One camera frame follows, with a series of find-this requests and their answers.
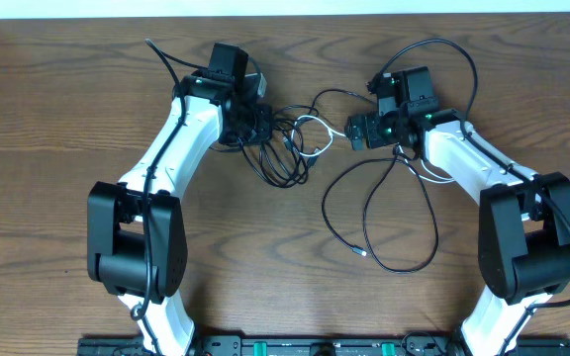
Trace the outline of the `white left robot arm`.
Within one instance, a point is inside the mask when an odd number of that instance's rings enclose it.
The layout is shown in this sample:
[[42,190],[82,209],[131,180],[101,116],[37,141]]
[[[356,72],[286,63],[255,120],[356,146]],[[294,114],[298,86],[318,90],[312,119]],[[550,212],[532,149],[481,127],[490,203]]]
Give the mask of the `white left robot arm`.
[[130,310],[144,348],[186,355],[195,323],[179,292],[187,260],[181,201],[214,143],[230,149],[271,138],[266,80],[248,53],[216,43],[206,66],[175,77],[167,120],[138,163],[87,200],[87,270]]

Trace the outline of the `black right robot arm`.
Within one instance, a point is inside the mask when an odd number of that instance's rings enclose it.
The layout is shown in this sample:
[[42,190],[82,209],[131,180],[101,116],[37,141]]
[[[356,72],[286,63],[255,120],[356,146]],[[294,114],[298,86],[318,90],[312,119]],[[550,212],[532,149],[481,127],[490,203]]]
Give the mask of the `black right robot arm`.
[[570,283],[570,181],[541,175],[482,138],[464,112],[443,110],[429,71],[376,74],[373,112],[348,118],[353,149],[391,145],[447,173],[479,207],[478,264],[486,284],[446,345],[449,355],[505,355],[525,324]]

